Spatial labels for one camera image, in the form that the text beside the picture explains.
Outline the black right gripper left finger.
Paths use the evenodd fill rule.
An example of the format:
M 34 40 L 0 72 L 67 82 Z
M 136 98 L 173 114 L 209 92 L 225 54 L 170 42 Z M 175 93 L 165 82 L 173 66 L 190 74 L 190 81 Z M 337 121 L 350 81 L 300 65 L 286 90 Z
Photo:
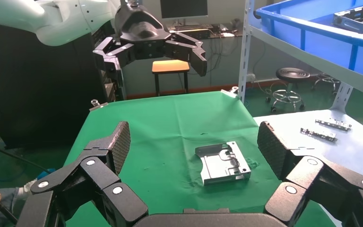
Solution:
M 63 227 L 89 202 L 112 227 L 131 227 L 146 217 L 147 205 L 119 177 L 130 143 L 126 121 L 90 141 L 75 161 L 32 185 L 17 226 Z

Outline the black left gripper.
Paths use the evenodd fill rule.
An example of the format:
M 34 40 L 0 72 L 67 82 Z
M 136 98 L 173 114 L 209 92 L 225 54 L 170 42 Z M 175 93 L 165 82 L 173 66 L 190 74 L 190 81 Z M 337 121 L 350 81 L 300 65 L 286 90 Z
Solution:
M 124 86 L 122 68 L 136 60 L 166 57 L 188 62 L 196 73 L 207 73 L 203 43 L 185 33 L 170 34 L 147 9 L 127 3 L 116 12 L 115 32 L 120 39 L 106 37 L 93 50 L 98 69 L 114 80 L 117 88 Z

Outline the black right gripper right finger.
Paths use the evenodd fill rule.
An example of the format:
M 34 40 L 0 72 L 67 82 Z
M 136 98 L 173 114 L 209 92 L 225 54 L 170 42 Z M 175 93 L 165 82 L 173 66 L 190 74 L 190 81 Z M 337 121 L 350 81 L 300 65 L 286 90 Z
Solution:
M 323 206 L 344 227 L 363 227 L 363 175 L 327 160 L 308 148 L 295 148 L 267 121 L 257 144 L 281 184 L 264 212 L 288 227 L 296 224 L 309 201 Z

